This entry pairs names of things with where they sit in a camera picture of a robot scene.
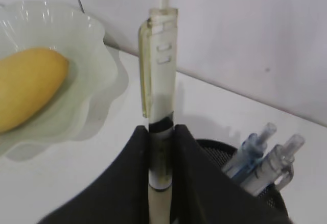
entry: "pen barrel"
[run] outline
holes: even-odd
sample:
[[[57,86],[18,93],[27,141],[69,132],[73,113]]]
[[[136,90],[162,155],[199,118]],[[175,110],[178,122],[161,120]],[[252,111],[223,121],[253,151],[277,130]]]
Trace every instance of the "pen barrel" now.
[[[222,171],[234,182],[240,184],[246,179],[263,156],[263,152],[255,147],[258,135],[253,133],[242,143],[236,154],[223,167]]]
[[[150,168],[149,184],[157,191],[164,191],[172,184],[171,144],[174,130],[172,114],[149,125]]]
[[[291,161],[284,159],[281,154],[282,149],[283,146],[276,145],[240,186],[253,196],[258,196],[267,186],[282,176],[292,165]]]

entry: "blue pen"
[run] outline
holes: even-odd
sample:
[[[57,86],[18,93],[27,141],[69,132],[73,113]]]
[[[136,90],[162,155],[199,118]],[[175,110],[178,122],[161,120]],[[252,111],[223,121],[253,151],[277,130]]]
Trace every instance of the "blue pen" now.
[[[273,123],[268,123],[258,135],[251,134],[235,155],[222,168],[234,182],[240,184],[253,171],[267,149],[267,140],[277,131]]]

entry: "pen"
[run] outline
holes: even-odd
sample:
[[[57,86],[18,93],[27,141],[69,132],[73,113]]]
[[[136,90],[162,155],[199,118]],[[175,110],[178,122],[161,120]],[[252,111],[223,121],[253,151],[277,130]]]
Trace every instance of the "pen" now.
[[[138,33],[143,116],[149,120],[151,140],[149,185],[157,191],[165,191],[172,182],[177,14],[168,0],[159,0]]]
[[[293,179],[294,154],[304,142],[302,136],[295,134],[284,145],[276,145],[240,186],[253,196],[258,196],[267,186],[281,178],[276,185],[277,190],[281,190]]]
[[[262,132],[252,133],[237,150],[222,171],[234,182],[240,184],[255,168],[267,149],[267,140],[277,131],[273,123],[268,123]]]

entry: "pen cap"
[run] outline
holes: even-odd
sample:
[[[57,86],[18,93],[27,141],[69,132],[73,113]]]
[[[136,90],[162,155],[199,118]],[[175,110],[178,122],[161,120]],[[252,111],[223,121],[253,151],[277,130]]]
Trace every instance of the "pen cap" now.
[[[175,8],[153,8],[139,30],[143,116],[149,123],[174,111],[177,16]]]
[[[246,153],[249,157],[262,157],[263,152],[266,150],[267,147],[262,144],[257,144],[257,141],[257,133],[250,134],[249,137],[242,143],[242,146],[238,150],[238,152]]]
[[[301,135],[295,134],[284,144],[281,153],[285,159],[290,160],[304,143],[305,139]]]
[[[264,145],[267,149],[267,143],[266,141],[277,131],[276,125],[273,123],[267,123],[266,126],[263,128],[261,133],[259,134],[257,145]]]

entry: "pen clip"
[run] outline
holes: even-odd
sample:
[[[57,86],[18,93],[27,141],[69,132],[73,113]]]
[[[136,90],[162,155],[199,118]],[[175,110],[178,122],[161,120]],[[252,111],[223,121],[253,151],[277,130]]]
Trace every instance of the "pen clip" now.
[[[141,97],[143,117],[150,117],[151,106],[151,65],[150,65],[150,49],[149,36],[151,29],[149,28],[149,21],[145,21],[138,31],[138,45],[139,45],[139,71],[141,79]]]
[[[288,167],[283,169],[282,179],[278,184],[276,184],[276,190],[281,191],[292,181],[293,177],[294,177],[294,168],[293,168],[293,164],[290,164]]]

